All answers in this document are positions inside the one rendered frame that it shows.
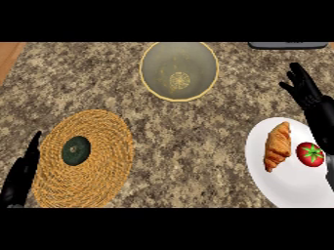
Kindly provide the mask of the dark green round squash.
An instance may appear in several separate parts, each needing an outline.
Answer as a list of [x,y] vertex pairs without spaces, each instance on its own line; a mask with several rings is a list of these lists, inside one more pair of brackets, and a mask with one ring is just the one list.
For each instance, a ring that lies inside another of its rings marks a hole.
[[82,136],[73,137],[62,148],[63,162],[70,165],[79,165],[90,157],[91,143]]

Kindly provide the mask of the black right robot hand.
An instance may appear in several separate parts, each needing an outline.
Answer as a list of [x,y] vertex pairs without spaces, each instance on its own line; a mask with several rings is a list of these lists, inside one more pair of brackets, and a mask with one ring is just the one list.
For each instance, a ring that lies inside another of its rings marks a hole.
[[300,109],[306,124],[322,151],[334,155],[334,99],[321,94],[317,84],[297,62],[290,63],[289,79],[280,86],[287,90]]

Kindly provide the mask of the golden brown croissant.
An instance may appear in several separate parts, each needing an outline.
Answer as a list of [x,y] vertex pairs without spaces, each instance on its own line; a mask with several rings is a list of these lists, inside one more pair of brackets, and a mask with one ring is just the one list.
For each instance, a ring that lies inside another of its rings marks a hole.
[[265,170],[272,172],[272,169],[291,156],[291,130],[290,123],[284,121],[268,133],[265,142],[263,164]]

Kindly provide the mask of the round woven wicker placemat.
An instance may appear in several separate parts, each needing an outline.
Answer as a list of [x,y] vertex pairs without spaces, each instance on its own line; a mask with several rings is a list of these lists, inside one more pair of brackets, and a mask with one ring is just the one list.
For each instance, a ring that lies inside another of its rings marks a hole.
[[[66,142],[82,136],[91,143],[88,159],[70,166],[62,159]],[[103,207],[116,196],[132,167],[132,135],[122,118],[90,109],[64,118],[39,145],[32,192],[41,207]]]

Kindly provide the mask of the grey bowl with yellow rim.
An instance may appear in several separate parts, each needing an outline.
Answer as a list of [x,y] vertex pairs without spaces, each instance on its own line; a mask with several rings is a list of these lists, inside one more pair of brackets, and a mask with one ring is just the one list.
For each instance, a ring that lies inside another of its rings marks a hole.
[[156,42],[140,61],[140,77],[148,92],[168,102],[190,102],[213,88],[219,61],[203,42]]

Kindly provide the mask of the white plate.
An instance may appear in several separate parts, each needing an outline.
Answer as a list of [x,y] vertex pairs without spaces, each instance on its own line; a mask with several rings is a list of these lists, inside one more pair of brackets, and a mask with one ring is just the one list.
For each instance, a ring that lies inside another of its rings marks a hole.
[[[291,156],[272,172],[265,170],[265,142],[268,133],[284,121],[290,123]],[[327,164],[308,167],[297,159],[300,143],[315,144],[309,128],[291,118],[263,119],[252,128],[244,145],[250,178],[274,205],[280,208],[334,208],[334,192],[325,180]]]

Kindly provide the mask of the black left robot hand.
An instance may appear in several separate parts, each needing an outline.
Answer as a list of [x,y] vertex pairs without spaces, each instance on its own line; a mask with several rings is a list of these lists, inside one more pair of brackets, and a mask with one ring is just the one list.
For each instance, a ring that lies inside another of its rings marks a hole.
[[29,143],[26,153],[17,158],[10,169],[0,193],[0,208],[25,207],[39,160],[39,136],[41,132],[36,132]]

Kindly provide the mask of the red tomato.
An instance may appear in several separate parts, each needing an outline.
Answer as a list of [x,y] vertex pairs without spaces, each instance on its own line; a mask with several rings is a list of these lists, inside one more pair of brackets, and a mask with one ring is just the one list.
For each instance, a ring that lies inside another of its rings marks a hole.
[[318,167],[324,162],[324,152],[317,144],[305,142],[297,145],[297,159],[308,167]]

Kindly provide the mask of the dark grey appliance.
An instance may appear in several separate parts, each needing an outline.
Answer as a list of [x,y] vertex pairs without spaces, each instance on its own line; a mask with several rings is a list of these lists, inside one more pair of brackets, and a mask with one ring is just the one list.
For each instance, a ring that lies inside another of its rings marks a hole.
[[322,49],[328,42],[247,42],[247,45],[258,50],[311,50]]

